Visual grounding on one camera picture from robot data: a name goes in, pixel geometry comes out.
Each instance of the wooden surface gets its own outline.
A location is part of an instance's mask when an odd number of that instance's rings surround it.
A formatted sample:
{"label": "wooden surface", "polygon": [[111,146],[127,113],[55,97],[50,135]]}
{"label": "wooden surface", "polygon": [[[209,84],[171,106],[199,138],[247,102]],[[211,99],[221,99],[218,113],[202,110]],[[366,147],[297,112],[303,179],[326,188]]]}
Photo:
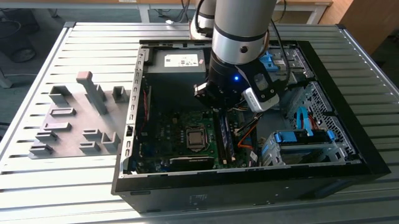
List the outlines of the wooden surface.
{"label": "wooden surface", "polygon": [[319,24],[337,24],[351,6],[354,0],[334,0],[334,4],[326,9]]}
{"label": "wooden surface", "polygon": [[343,24],[373,54],[399,27],[399,0],[334,0],[321,24]]}
{"label": "wooden surface", "polygon": [[34,2],[34,3],[82,3],[82,4],[115,4],[115,3],[126,3],[119,2],[119,0],[0,0],[2,2],[14,2],[14,3],[25,3],[25,2]]}
{"label": "wooden surface", "polygon": [[[143,4],[181,4],[181,0],[138,0]],[[333,0],[287,0],[289,5],[331,5]]]}
{"label": "wooden surface", "polygon": [[[121,3],[119,0],[0,0],[0,2],[41,2],[41,3]],[[181,0],[137,0],[143,4],[181,4]],[[331,5],[333,0],[287,0],[289,5]]]}

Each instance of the ventilation grille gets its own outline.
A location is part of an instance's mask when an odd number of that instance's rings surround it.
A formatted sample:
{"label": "ventilation grille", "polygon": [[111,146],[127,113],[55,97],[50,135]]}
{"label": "ventilation grille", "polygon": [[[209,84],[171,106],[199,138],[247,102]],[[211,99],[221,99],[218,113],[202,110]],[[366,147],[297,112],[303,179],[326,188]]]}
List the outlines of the ventilation grille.
{"label": "ventilation grille", "polygon": [[342,125],[335,117],[325,116],[325,112],[330,112],[331,108],[327,106],[327,99],[322,95],[322,90],[319,88],[318,83],[313,82],[309,84],[307,88],[303,92],[299,92],[301,97],[298,97],[293,102],[293,107],[287,116],[290,118],[290,125],[294,129],[297,129],[297,117],[294,116],[299,106],[305,106],[307,111],[313,113],[314,119],[321,129],[333,130],[337,142],[342,142],[345,144],[345,150],[347,154],[357,154],[351,142],[349,141],[349,137],[342,131]]}

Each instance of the screw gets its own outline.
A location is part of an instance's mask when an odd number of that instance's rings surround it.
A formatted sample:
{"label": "screw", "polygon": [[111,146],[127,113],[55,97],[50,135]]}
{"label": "screw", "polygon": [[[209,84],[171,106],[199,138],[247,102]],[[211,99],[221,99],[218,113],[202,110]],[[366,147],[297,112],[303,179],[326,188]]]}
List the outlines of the screw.
{"label": "screw", "polygon": [[242,53],[247,53],[249,51],[249,47],[247,46],[243,46],[241,49],[239,49],[239,52]]}

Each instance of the sticker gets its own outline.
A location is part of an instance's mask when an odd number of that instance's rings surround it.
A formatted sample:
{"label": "sticker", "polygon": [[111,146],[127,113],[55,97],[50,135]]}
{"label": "sticker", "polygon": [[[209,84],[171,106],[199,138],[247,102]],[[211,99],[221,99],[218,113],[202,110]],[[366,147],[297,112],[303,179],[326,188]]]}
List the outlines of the sticker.
{"label": "sticker", "polygon": [[258,161],[258,155],[254,153],[254,151],[251,152],[251,158],[253,158],[253,160],[257,162]]}
{"label": "sticker", "polygon": [[166,55],[166,67],[197,67],[199,66],[198,55]]}
{"label": "sticker", "polygon": [[283,60],[275,60],[275,64],[286,64]]}
{"label": "sticker", "polygon": [[202,205],[205,204],[209,195],[191,195],[190,196],[190,205]]}

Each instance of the aluminum slotted table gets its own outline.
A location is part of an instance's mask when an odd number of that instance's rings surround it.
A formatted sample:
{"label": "aluminum slotted table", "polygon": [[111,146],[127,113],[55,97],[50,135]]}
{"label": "aluminum slotted table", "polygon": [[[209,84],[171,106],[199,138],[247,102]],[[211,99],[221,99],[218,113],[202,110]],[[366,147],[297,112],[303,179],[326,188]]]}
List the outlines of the aluminum slotted table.
{"label": "aluminum slotted table", "polygon": [[111,195],[115,155],[31,160],[29,150],[53,102],[54,85],[90,70],[103,89],[133,86],[141,39],[187,39],[189,25],[77,23],[66,27],[0,144],[0,222],[26,223],[380,223],[399,222],[399,91],[337,26],[281,25],[307,40],[334,77],[393,173],[326,199],[141,215]]}

